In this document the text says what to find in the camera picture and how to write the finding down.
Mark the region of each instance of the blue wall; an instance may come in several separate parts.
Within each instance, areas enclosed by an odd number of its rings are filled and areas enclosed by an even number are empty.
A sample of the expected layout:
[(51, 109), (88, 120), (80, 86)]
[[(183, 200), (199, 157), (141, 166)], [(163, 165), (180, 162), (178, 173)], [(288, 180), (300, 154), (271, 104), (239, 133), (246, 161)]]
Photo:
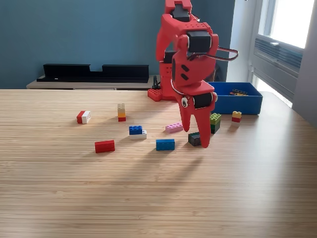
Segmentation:
[[(232, 21), (215, 17), (223, 17), (217, 2), (192, 0), (193, 12), (229, 47)], [(45, 63), (149, 64), (158, 74), (163, 9), (164, 0), (0, 0), (0, 88), (25, 88)]]
[[(204, 19), (212, 28), (213, 32), (219, 36), (219, 45), (229, 48), (231, 42), (232, 23), (235, 0), (202, 0), (206, 1), (207, 17)], [(220, 57), (229, 57), (229, 53), (220, 52), (217, 54)], [(223, 79), (227, 77), (228, 62), (217, 61), (220, 66)]]

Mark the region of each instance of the red robot arm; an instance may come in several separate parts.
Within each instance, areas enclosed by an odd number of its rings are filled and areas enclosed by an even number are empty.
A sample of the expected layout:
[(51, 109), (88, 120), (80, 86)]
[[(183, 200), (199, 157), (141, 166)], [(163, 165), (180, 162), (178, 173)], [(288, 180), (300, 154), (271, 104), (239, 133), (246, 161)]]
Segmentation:
[[(160, 62), (162, 97), (179, 104), (184, 130), (190, 127), (194, 115), (207, 148), (211, 136), (210, 112), (214, 110), (217, 94), (204, 80), (214, 71), (216, 60), (234, 60), (237, 51), (219, 48), (219, 38), (207, 23), (200, 23), (191, 13), (190, 0), (165, 0), (165, 14), (157, 38), (157, 60)], [(174, 52), (165, 52), (170, 43)], [(217, 50), (235, 52), (236, 57), (216, 57)]]

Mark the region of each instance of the blue plastic tray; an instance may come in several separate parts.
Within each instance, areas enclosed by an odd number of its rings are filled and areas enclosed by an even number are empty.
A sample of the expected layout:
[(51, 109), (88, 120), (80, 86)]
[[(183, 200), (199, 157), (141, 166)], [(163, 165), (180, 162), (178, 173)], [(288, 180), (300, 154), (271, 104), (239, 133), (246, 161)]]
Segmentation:
[[(260, 114), (263, 96), (251, 83), (209, 82), (218, 95), (213, 113), (232, 114), (233, 111), (242, 114)], [(247, 96), (230, 96), (233, 89), (245, 91)]]

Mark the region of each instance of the white wall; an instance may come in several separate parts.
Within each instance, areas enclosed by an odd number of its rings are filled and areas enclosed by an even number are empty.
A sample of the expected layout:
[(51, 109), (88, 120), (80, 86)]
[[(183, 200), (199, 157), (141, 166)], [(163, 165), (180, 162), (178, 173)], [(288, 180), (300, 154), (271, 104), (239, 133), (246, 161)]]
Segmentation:
[(317, 127), (317, 0), (297, 81), (293, 109)]
[(239, 57), (229, 62), (227, 82), (247, 82), (249, 53), (257, 3), (255, 0), (236, 0), (230, 48), (239, 51)]

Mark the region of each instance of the blue lego brick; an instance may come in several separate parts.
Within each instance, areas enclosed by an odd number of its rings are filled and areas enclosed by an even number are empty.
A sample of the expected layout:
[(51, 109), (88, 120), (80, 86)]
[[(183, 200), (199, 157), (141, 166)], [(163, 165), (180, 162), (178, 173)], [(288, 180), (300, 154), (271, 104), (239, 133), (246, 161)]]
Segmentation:
[(142, 135), (142, 126), (141, 125), (131, 125), (129, 126), (130, 135)]
[(174, 139), (165, 139), (157, 140), (157, 150), (175, 150), (175, 140)]

